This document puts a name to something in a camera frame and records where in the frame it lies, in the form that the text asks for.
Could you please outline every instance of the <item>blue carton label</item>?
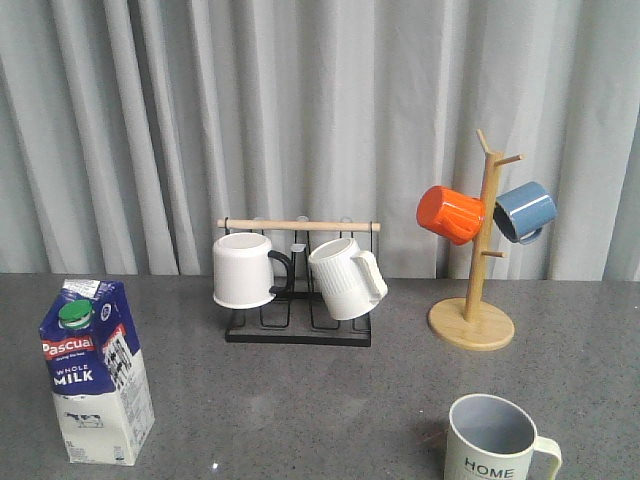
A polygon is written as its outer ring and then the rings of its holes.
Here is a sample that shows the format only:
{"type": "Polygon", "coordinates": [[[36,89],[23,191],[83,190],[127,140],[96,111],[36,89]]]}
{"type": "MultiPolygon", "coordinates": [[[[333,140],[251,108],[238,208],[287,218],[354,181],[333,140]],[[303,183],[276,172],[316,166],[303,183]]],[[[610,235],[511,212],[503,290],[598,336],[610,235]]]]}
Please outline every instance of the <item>blue carton label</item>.
{"type": "Polygon", "coordinates": [[[119,389],[140,350],[124,285],[118,281],[66,281],[40,325],[40,338],[51,388],[61,395],[119,389]],[[91,321],[79,330],[64,328],[58,312],[80,299],[91,302],[91,321]]]}

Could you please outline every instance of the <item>gray countertop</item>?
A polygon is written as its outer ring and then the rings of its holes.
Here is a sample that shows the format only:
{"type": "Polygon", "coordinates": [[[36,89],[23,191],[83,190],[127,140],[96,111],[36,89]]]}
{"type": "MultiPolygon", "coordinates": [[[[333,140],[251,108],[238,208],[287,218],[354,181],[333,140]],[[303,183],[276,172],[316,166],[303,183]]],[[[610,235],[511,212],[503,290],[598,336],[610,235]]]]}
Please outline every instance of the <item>gray countertop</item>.
{"type": "MultiPolygon", "coordinates": [[[[513,341],[470,352],[426,312],[466,281],[389,280],[371,347],[231,344],[208,277],[118,277],[142,342],[156,423],[134,467],[69,464],[38,326],[65,276],[0,275],[0,477],[438,479],[449,405],[522,406],[561,446],[559,479],[640,469],[640,284],[487,281],[513,341]]],[[[536,454],[531,478],[545,478],[536,454]]]]}

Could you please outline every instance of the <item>white mug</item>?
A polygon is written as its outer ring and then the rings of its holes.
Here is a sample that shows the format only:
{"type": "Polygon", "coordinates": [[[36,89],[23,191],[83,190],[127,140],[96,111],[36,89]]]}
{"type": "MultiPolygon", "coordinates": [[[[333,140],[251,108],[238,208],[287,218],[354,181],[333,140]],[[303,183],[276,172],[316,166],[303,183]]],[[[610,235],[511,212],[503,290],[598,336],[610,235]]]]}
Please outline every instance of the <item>white mug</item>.
{"type": "Polygon", "coordinates": [[[554,458],[553,480],[562,465],[560,447],[539,436],[531,417],[516,404],[473,394],[451,406],[445,480],[526,480],[534,451],[554,458]]]}
{"type": "Polygon", "coordinates": [[[375,256],[360,250],[354,238],[320,245],[309,255],[309,264],[335,320],[350,320],[370,312],[388,292],[375,256]]]}
{"type": "Polygon", "coordinates": [[[247,309],[265,305],[294,282],[293,265],[284,253],[272,250],[264,235],[239,232],[213,244],[213,299],[218,305],[247,309]],[[287,283],[275,286],[271,258],[287,271],[287,283]]]}

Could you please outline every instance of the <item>wooden rod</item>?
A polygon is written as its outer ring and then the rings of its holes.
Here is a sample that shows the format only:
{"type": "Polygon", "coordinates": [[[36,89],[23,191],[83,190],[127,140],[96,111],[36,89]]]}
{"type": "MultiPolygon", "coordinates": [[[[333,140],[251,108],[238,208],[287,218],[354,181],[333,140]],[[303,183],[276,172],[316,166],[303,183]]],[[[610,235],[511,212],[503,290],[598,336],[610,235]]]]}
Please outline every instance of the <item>wooden rod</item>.
{"type": "Polygon", "coordinates": [[[241,230],[297,230],[329,232],[379,232],[380,224],[375,222],[301,222],[290,220],[239,220],[222,218],[216,222],[220,228],[241,230]]]}

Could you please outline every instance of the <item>green bottle cap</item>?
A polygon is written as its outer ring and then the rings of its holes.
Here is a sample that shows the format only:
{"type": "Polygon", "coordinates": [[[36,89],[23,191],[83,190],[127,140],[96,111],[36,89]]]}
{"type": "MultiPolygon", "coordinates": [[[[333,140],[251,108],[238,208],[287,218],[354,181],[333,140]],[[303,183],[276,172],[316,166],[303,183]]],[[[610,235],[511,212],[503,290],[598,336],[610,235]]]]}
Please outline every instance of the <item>green bottle cap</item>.
{"type": "Polygon", "coordinates": [[[79,330],[91,323],[92,305],[89,300],[75,300],[67,303],[58,312],[58,318],[65,328],[79,330]]]}

